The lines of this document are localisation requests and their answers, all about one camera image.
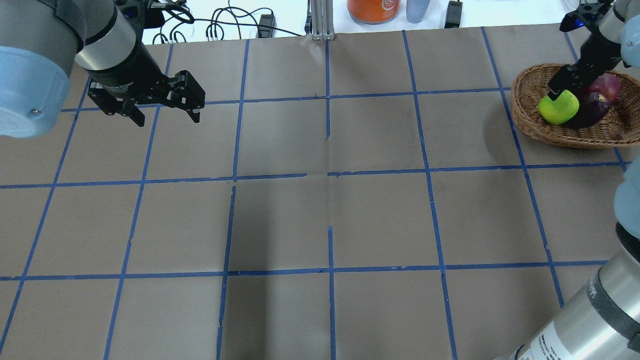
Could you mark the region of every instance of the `red apple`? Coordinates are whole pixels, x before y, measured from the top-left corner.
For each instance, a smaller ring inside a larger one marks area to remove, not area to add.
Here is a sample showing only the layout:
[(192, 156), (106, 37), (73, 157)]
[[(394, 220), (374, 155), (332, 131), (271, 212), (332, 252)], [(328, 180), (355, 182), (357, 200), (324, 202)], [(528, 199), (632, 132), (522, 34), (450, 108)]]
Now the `red apple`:
[(580, 129), (595, 125), (611, 109), (611, 101), (599, 92), (590, 92), (580, 96), (579, 100), (580, 108), (578, 112), (569, 121), (563, 123), (562, 126)]
[(605, 73), (589, 86), (587, 93), (599, 92), (605, 95), (609, 101), (614, 102), (620, 96), (621, 89), (620, 80), (614, 74)]

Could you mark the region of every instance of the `power adapter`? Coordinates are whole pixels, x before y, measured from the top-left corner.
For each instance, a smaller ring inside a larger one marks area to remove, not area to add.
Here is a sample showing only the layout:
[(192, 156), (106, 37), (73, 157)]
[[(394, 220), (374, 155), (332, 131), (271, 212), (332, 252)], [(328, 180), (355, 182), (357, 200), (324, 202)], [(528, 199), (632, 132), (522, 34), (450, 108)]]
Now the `power adapter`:
[(276, 18), (275, 16), (268, 15), (260, 15), (260, 22), (258, 25), (258, 38), (272, 38), (274, 29), (264, 28), (260, 25), (271, 26), (272, 28), (276, 27)]
[(445, 19), (444, 28), (459, 28), (460, 20), (462, 19), (462, 2), (449, 1), (447, 6), (447, 17)]

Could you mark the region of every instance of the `wicker basket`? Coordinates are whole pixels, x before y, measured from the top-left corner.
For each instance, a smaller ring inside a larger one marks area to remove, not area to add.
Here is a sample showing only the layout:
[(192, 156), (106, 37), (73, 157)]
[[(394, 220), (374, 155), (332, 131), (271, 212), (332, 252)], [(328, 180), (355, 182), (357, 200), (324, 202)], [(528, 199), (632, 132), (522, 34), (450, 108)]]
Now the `wicker basket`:
[(597, 124), (569, 129), (551, 125), (542, 118), (538, 103), (548, 94), (547, 83), (562, 66), (549, 63), (534, 65), (514, 80), (511, 114), (515, 125), (533, 139), (562, 147), (604, 149), (640, 145), (640, 83), (620, 72), (611, 72), (622, 82), (620, 98)]

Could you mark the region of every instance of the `orange bottle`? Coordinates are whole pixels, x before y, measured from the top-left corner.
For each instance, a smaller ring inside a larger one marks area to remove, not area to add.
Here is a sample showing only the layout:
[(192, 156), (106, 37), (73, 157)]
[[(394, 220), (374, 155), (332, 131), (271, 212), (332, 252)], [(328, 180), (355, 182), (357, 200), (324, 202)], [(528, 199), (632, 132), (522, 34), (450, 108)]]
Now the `orange bottle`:
[(393, 19), (400, 9), (400, 0), (347, 0), (351, 18), (366, 24), (381, 24)]

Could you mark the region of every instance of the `green apple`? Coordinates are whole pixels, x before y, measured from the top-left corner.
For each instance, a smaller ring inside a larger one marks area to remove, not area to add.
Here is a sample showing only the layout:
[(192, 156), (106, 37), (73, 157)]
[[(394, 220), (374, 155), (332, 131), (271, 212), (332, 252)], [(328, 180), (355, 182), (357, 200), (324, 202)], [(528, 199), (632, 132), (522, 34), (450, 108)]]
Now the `green apple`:
[(560, 125), (569, 121), (580, 108), (580, 101), (569, 90), (563, 91), (555, 100), (547, 95), (540, 100), (538, 111), (552, 125)]

